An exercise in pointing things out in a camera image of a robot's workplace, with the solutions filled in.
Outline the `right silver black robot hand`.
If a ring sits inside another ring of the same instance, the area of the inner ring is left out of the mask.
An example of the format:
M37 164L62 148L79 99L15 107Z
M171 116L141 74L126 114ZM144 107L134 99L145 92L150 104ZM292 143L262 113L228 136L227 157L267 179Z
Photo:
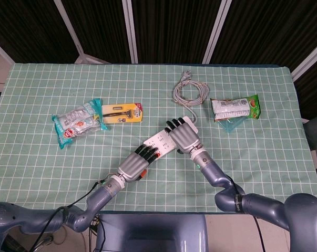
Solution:
M166 121L166 133L174 141L181 153L190 154L201 142L198 134L193 130L184 118Z

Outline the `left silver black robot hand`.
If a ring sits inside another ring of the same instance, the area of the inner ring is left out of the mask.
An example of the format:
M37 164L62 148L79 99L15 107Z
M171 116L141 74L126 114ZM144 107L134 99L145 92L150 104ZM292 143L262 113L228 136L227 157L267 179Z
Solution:
M142 144L119 165L118 176L127 183L142 179L147 167L159 158L159 155L158 148Z

